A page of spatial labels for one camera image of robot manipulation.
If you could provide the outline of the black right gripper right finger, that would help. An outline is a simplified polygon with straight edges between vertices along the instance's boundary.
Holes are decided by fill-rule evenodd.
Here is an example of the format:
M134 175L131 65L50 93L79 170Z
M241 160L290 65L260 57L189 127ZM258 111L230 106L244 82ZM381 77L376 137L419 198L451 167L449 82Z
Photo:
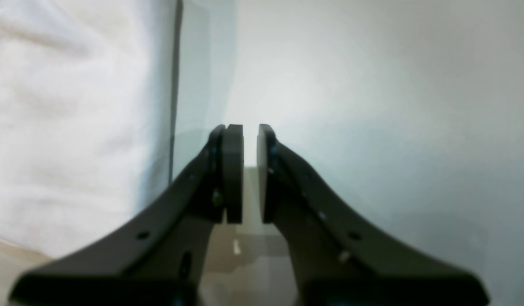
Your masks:
M304 306L487 306L481 281L362 217L301 156L259 126L262 220L287 242Z

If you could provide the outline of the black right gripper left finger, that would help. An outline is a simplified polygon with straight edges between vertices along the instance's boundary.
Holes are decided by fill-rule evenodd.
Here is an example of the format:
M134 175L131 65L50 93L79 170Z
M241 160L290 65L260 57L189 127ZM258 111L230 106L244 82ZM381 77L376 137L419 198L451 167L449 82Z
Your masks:
M11 306L194 306L213 227L242 222L243 127L219 125L132 220L18 278Z

